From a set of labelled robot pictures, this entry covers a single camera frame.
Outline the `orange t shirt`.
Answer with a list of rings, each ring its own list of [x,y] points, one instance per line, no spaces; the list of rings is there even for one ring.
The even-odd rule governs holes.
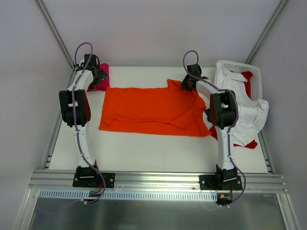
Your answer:
[[[153,135],[206,137],[204,100],[196,91],[167,80],[164,88],[107,88],[99,130]]]

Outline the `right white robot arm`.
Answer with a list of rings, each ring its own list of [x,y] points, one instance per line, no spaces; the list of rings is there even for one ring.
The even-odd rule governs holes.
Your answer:
[[[213,177],[205,179],[204,184],[213,189],[224,190],[237,179],[237,168],[232,158],[233,128],[238,120],[236,98],[232,91],[219,89],[207,77],[202,77],[202,70],[198,64],[188,65],[184,70],[187,74],[181,88],[196,91],[209,99],[210,121],[217,133],[216,172]]]

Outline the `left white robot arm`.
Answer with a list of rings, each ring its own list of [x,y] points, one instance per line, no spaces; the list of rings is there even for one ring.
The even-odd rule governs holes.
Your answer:
[[[72,84],[59,92],[61,116],[64,123],[71,128],[78,152],[77,178],[90,187],[100,183],[98,166],[89,146],[89,122],[91,110],[87,90],[93,89],[105,80],[108,74],[101,69],[96,55],[85,54],[77,64]]]

